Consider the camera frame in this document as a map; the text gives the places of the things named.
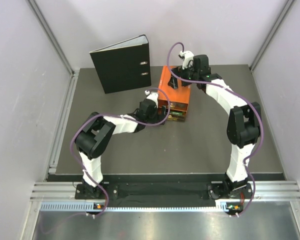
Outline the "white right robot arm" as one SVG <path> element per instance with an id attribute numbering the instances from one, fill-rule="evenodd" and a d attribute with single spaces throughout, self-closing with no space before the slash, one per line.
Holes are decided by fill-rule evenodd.
<path id="1" fill-rule="evenodd" d="M 182 65 L 170 70 L 168 85 L 177 89 L 178 80 L 184 86 L 195 83 L 228 115 L 226 134 L 231 143 L 229 167 L 221 184 L 208 186 L 208 194 L 212 199 L 224 196 L 235 198 L 248 184 L 250 156 L 263 129 L 261 107 L 257 102 L 247 103 L 232 91 L 219 74 L 212 73 L 207 55 L 194 55 L 191 51 L 182 50 L 178 56 L 182 59 Z"/>

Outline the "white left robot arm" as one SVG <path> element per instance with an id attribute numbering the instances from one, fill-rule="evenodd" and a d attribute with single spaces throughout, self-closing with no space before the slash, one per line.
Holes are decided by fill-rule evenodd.
<path id="1" fill-rule="evenodd" d="M 101 184 L 101 156 L 112 136 L 138 133 L 146 126 L 163 125 L 168 119 L 171 111 L 168 95 L 159 88 L 150 88 L 145 91 L 145 95 L 145 99 L 131 113 L 91 113 L 70 141 L 71 154 L 75 155 L 74 148 L 79 153 L 75 159 L 82 167 L 82 185 L 92 198 L 99 198 L 103 192 L 107 194 Z"/>

